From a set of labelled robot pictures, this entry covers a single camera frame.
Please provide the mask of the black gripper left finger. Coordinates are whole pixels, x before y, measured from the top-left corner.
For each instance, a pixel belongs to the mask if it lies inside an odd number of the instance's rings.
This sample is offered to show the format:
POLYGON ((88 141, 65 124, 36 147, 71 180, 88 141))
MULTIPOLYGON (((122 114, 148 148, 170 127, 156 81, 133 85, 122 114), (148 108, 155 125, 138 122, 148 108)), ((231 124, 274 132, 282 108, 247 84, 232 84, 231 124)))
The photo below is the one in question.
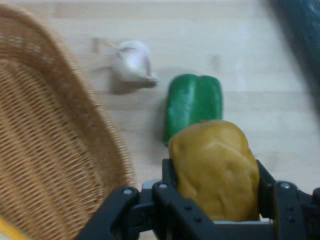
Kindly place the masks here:
POLYGON ((138 191, 113 190, 77 240, 137 240, 152 230, 159 240, 213 240, 216 226, 192 200, 176 189, 173 162, 162 161, 162 179, 138 191))

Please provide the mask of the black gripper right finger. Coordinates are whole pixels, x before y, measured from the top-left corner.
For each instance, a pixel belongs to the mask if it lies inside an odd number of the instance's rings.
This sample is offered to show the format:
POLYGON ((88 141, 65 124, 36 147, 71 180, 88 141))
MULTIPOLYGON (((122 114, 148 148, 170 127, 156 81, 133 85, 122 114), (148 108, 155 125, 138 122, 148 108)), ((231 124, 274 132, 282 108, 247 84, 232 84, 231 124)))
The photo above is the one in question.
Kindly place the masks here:
POLYGON ((272 220, 276 240, 318 240, 320 238, 320 188, 312 194, 294 183, 275 180, 263 164, 259 169, 259 212, 272 220))

